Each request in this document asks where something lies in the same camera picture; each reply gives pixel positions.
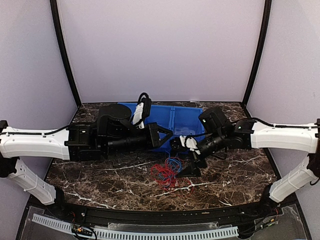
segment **robotic arm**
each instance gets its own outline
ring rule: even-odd
[[[122,104],[99,109],[95,122],[70,124],[57,130],[24,130],[0,121],[0,178],[7,178],[34,195],[44,205],[63,205],[64,193],[33,173],[21,156],[49,157],[71,161],[107,159],[108,155],[161,147],[173,132],[145,124],[151,99],[141,94],[135,113]]]
[[[279,148],[305,151],[308,156],[289,174],[267,186],[260,203],[276,206],[287,196],[320,177],[320,119],[305,125],[279,125],[258,118],[230,122],[220,108],[206,110],[199,116],[206,135],[197,142],[193,137],[180,136],[170,141],[177,152],[190,149],[191,165],[183,169],[178,177],[200,177],[199,168],[207,167],[206,157],[225,149]]]

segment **marble table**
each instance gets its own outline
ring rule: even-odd
[[[86,103],[73,122],[93,122],[99,107],[109,103]],[[235,121],[245,118],[239,103],[154,102],[157,105],[221,107]],[[161,188],[150,174],[154,164],[167,155],[139,152],[110,156],[107,160],[71,162],[54,159],[46,181],[60,187],[68,203],[135,211],[188,211],[257,202],[263,189],[276,176],[262,149],[229,150],[226,160],[208,157],[202,177],[189,177],[176,189]]]

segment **black vertical post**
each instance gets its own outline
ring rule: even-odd
[[[61,23],[60,23],[60,18],[59,18],[59,11],[58,11],[58,4],[57,0],[50,0],[50,5],[51,5],[51,12],[52,12],[52,18],[53,18],[53,24],[54,24],[54,29],[55,29],[55,34],[56,34],[56,39],[58,41],[59,49],[60,49],[60,54],[64,66],[64,70],[66,73],[66,77],[68,79],[72,95],[74,98],[74,101],[77,105],[77,107],[81,106],[81,100],[79,97],[79,93],[77,90],[77,86],[75,83],[74,76],[71,71],[70,63],[69,63],[69,58],[67,55],[67,50],[66,50],[66,45],[64,41],[64,36],[62,33],[61,29]]]
[[[262,17],[262,24],[261,24],[261,29],[260,29],[260,35],[259,35],[259,40],[258,44],[256,47],[256,52],[253,60],[253,65],[249,77],[248,84],[246,86],[245,94],[242,100],[242,103],[244,106],[248,104],[252,89],[255,84],[262,52],[264,49],[265,45],[265,40],[266,40],[266,35],[267,35],[267,29],[268,29],[268,23],[269,23],[269,17],[270,17],[270,11],[271,11],[271,3],[272,0],[265,0],[264,2],[264,10],[263,10],[263,17]]]

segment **slotted white strip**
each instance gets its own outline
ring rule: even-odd
[[[33,215],[33,222],[48,228],[71,234],[71,224],[38,214]],[[238,236],[238,227],[228,227],[208,231],[180,232],[180,233],[143,233],[113,231],[95,227],[94,231],[99,240],[217,240]]]

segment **storage box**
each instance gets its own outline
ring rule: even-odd
[[[119,102],[130,108],[132,114],[135,113],[136,103]],[[173,137],[180,135],[197,135],[203,134],[205,129],[198,119],[198,116],[203,112],[202,108],[184,107],[184,106],[165,106],[152,105],[150,116],[144,121],[145,124],[157,123],[159,126],[173,131]],[[204,139],[204,136],[196,137],[197,141]],[[170,140],[166,141],[161,147],[154,149],[155,152],[170,151]]]

